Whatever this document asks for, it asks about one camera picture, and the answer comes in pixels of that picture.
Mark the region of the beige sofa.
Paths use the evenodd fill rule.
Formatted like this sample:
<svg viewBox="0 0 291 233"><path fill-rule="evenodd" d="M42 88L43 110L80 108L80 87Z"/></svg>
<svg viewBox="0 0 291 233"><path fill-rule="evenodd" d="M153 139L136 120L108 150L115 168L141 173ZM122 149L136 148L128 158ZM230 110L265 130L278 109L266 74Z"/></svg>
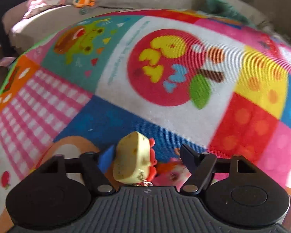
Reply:
<svg viewBox="0 0 291 233"><path fill-rule="evenodd" d="M262 26L269 18L262 12L241 0L222 0L233 6L254 25ZM13 6L3 14L1 22L8 35L8 43L19 53L28 50L46 36L86 17L92 17L120 9L185 9L203 10L206 0L98 0L95 9L86 16L79 15L72 0L65 0L63 6L48 9L31 18L24 18L29 9L29 0Z"/></svg>

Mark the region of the colourful patchwork play mat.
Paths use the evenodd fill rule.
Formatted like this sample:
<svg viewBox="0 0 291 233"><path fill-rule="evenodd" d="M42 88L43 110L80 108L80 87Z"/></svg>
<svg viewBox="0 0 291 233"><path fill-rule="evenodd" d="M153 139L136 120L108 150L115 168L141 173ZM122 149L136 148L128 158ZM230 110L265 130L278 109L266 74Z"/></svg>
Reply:
<svg viewBox="0 0 291 233"><path fill-rule="evenodd" d="M154 138L158 173L180 144L246 157L291 192L291 47L237 21L103 10L36 44L0 89L0 232L8 191L51 154Z"/></svg>

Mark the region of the yellow cheese keychain toy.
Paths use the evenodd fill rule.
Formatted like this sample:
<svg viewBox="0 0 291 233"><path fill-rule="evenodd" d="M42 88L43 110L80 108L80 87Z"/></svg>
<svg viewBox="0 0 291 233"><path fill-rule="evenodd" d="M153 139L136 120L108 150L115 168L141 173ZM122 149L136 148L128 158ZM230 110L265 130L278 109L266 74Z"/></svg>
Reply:
<svg viewBox="0 0 291 233"><path fill-rule="evenodd" d="M134 131L123 137L115 149L113 177L125 185L150 185L157 174L154 138Z"/></svg>

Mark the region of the teal green cloth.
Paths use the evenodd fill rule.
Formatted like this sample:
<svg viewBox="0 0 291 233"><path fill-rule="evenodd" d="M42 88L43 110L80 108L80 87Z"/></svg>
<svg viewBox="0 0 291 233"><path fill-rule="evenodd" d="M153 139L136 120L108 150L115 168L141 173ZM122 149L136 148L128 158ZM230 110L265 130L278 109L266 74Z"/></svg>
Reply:
<svg viewBox="0 0 291 233"><path fill-rule="evenodd" d="M235 7L224 0L204 0L201 10L205 13L228 18L238 21L243 25L255 28L255 24L251 20L238 12Z"/></svg>

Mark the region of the orange fish plush toy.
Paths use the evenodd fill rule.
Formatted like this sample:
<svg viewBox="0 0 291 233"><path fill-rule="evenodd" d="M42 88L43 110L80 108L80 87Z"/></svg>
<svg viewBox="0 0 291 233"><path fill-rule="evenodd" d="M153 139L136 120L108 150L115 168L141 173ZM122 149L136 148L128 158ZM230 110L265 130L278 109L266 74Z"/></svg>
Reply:
<svg viewBox="0 0 291 233"><path fill-rule="evenodd" d="M86 6L92 7L95 5L95 0L73 0L72 4L74 7L77 8L82 8Z"/></svg>

